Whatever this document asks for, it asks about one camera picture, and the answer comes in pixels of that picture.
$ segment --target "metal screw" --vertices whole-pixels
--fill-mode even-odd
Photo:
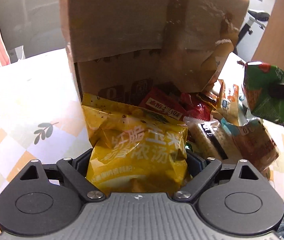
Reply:
[[[178,192],[175,192],[175,197],[176,198],[180,198],[180,199],[186,199],[186,198],[189,198],[191,197],[191,193],[187,192],[187,191],[178,191]]]
[[[92,190],[87,193],[87,196],[88,198],[91,198],[91,199],[99,199],[99,198],[102,198],[104,194],[101,191]]]

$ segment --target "floral tablecloth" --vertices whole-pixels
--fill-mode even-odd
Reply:
[[[231,53],[221,78],[243,70]],[[265,122],[281,151],[269,178],[284,199],[284,128]],[[0,68],[0,193],[32,159],[55,163],[91,148],[64,49]]]

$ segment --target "yellow snack bag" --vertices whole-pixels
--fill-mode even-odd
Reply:
[[[90,94],[82,109],[93,146],[86,178],[105,194],[172,194],[190,179],[183,122]]]

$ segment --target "printed logo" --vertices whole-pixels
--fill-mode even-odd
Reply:
[[[162,113],[164,113],[165,115],[168,115],[169,117],[172,117],[176,120],[179,120],[182,117],[182,113],[166,106],[165,104],[162,104],[158,101],[156,101],[153,98],[149,98],[146,102],[146,104]]]
[[[143,196],[141,196],[141,195],[135,195],[134,198],[137,199],[137,200],[140,200],[141,198],[143,198]]]
[[[228,102],[227,102],[226,100],[223,100],[223,101],[222,101],[222,106],[223,106],[224,108],[226,108],[227,105],[228,105]]]

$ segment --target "cracker package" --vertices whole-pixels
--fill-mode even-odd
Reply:
[[[259,171],[264,171],[278,158],[279,150],[263,120],[255,118],[243,126],[236,126],[222,119],[221,124],[243,159],[250,161]]]
[[[202,158],[214,157],[225,164],[236,164],[242,159],[240,151],[219,121],[199,123],[198,120],[185,117],[184,122]]]
[[[82,109],[93,146],[86,178],[105,194],[172,194],[190,179],[183,122],[90,94]]]
[[[243,92],[251,113],[284,126],[284,99],[269,95],[269,86],[274,83],[284,83],[284,71],[277,66],[262,62],[245,64]]]

